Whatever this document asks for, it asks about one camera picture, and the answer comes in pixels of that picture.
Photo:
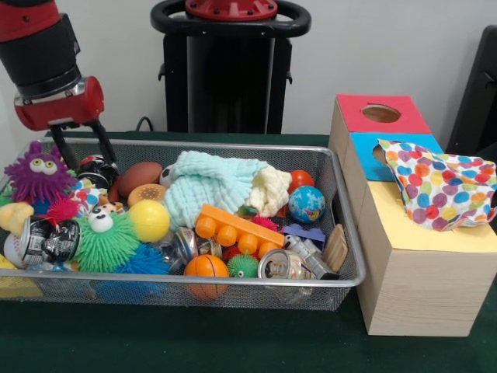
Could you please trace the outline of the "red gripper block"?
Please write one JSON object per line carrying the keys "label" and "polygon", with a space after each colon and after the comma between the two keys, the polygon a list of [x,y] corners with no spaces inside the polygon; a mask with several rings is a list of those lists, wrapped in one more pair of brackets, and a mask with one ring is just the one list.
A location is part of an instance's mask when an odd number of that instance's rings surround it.
{"label": "red gripper block", "polygon": [[14,107],[21,123],[31,131],[49,130],[61,157],[69,169],[78,170],[79,163],[64,138],[64,131],[77,126],[56,124],[87,124],[96,135],[106,163],[116,165],[116,156],[99,115],[104,111],[104,95],[98,79],[83,77],[63,92],[40,99],[26,99],[17,94]]}

